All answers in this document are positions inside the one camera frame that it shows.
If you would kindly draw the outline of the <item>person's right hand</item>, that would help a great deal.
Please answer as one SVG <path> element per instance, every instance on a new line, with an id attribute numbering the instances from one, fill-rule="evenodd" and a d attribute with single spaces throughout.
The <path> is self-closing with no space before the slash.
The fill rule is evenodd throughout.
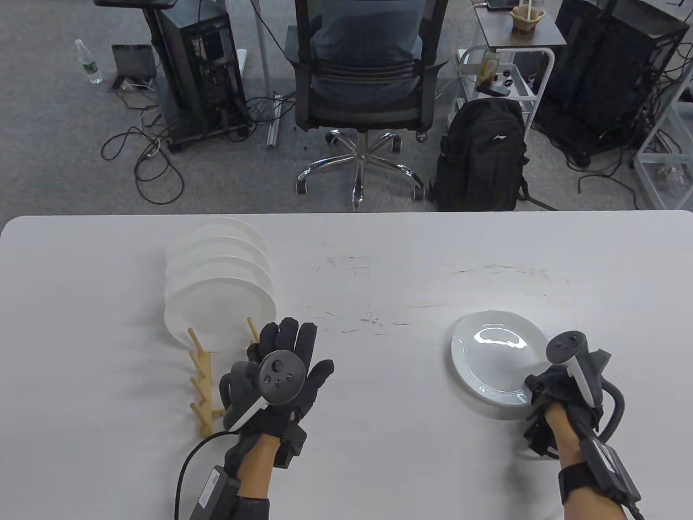
<path id="1" fill-rule="evenodd" d="M 558 460 L 560 447 L 577 447 L 597 435 L 603 406 L 587 404 L 566 367 L 552 366 L 540 375 L 529 375 L 525 384 L 531 409 L 522 435 L 537 455 Z"/>

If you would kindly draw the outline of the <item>person's left hand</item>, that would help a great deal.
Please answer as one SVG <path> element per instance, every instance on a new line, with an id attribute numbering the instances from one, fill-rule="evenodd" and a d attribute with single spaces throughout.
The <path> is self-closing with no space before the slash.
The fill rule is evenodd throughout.
<path id="1" fill-rule="evenodd" d="M 286 317 L 265 325 L 247 360 L 233 364 L 219 382 L 225 431 L 238 436 L 225 456 L 225 471 L 238 477 L 242 462 L 262 436 L 279 440 L 273 466 L 286 469 L 307 435 L 300 423 L 315 404 L 319 390 L 334 373 L 329 359 L 312 364 L 317 326 Z"/>

